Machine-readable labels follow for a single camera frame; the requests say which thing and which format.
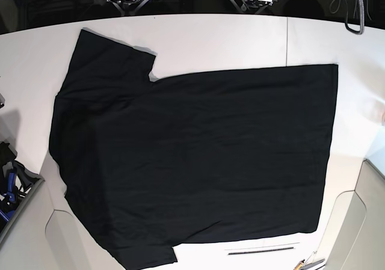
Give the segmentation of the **black T-shirt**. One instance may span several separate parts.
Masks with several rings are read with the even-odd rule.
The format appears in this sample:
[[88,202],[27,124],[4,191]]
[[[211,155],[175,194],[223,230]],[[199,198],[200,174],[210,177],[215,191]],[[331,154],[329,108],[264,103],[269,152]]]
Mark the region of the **black T-shirt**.
[[222,70],[151,81],[155,56],[83,30],[49,152],[66,200],[126,269],[180,244],[318,228],[338,66]]

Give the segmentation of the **grey flat tool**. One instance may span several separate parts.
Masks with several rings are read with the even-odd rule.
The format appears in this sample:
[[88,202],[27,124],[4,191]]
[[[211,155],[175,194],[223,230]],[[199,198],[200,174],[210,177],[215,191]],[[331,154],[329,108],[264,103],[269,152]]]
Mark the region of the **grey flat tool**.
[[312,262],[310,264],[303,265],[300,270],[319,270],[323,269],[325,266],[325,259]]

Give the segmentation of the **blue and black tools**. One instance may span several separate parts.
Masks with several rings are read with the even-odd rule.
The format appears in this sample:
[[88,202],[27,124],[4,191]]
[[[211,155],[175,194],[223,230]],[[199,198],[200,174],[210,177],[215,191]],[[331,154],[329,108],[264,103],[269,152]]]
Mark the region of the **blue and black tools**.
[[10,144],[1,142],[1,232],[33,186],[41,179],[16,160]]

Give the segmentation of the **beige chair left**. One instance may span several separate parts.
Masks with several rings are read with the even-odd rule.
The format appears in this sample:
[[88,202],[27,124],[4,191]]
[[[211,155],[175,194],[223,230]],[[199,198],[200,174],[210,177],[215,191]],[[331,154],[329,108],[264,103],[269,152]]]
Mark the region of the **beige chair left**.
[[40,181],[1,234],[1,269],[121,269]]

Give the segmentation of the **beige chair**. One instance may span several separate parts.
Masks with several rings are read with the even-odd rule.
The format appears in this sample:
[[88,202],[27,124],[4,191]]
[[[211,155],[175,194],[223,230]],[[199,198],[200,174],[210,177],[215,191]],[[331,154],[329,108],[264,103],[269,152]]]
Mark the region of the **beige chair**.
[[384,269],[384,176],[369,160],[338,196],[316,258],[324,269]]
[[121,269],[40,181],[1,234],[1,269]]

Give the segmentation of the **beige chair right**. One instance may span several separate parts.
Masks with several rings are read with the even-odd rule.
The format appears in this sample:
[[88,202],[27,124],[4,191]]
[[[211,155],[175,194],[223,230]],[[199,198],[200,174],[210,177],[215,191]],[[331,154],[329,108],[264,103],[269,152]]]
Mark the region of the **beige chair right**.
[[369,160],[338,196],[316,258],[324,269],[384,269],[384,176]]

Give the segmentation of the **yellow handled tool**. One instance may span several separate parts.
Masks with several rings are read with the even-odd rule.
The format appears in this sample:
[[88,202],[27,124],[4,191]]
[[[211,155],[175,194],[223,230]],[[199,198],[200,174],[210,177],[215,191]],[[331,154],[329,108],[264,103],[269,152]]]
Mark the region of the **yellow handled tool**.
[[302,266],[304,266],[305,260],[301,260],[298,262],[298,264],[295,266],[294,270],[300,270]]

